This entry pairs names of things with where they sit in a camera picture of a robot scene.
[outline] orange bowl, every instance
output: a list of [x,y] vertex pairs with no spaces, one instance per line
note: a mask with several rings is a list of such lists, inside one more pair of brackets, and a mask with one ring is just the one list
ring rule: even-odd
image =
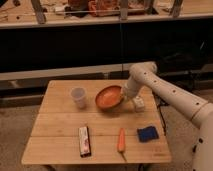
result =
[[121,87],[113,85],[101,90],[97,94],[95,102],[100,109],[110,109],[118,105],[122,99]]

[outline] white cup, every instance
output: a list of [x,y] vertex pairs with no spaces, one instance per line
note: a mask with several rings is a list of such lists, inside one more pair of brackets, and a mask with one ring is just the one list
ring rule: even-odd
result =
[[71,92],[72,99],[78,106],[78,108],[83,109],[86,107],[86,93],[81,87],[76,87],[72,89]]

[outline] tabletop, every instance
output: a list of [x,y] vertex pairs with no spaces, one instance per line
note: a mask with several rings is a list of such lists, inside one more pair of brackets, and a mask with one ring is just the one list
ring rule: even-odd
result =
[[[140,94],[145,109],[135,112],[131,101],[109,111],[101,111],[95,97],[110,85],[122,86],[126,80],[51,81],[43,98],[32,133],[22,158],[23,164],[123,164],[165,163],[171,154],[155,100],[149,88]],[[87,107],[78,109],[71,98],[74,87],[86,90]],[[81,158],[78,128],[87,125],[92,155]],[[137,129],[155,126],[159,139],[141,143]],[[117,152],[120,128],[125,129],[125,161]]]

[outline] gray floor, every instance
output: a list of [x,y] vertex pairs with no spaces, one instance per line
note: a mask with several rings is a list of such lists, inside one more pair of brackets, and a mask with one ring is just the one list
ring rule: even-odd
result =
[[[213,90],[197,91],[195,94],[213,102]],[[42,97],[3,98],[0,101],[0,171],[45,171],[42,166],[23,166],[21,157],[30,136]],[[170,106],[162,107],[167,124],[167,139],[172,154],[172,162],[154,164],[150,171],[191,170],[193,152],[198,130]],[[55,166],[59,171],[136,171],[137,165],[90,165]]]

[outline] orange carrot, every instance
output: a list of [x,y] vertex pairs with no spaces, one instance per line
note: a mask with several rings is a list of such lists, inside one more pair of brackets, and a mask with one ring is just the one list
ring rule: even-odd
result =
[[125,151],[125,132],[124,132],[124,128],[121,128],[120,132],[119,132],[117,150],[118,150],[119,153],[123,153]]

